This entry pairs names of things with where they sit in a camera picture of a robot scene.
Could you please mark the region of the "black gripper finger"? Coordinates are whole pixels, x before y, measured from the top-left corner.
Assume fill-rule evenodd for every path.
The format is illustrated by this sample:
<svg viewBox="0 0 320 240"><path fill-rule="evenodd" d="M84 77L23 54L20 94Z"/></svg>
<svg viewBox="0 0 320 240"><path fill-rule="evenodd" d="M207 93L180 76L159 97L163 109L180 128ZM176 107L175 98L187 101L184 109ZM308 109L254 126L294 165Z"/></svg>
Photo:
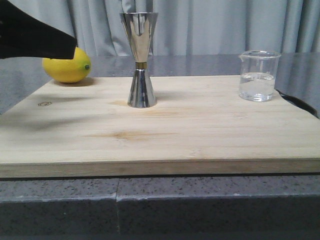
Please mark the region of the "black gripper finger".
<svg viewBox="0 0 320 240"><path fill-rule="evenodd" d="M74 58L76 39L41 22L8 0L0 2L0 58Z"/></svg>

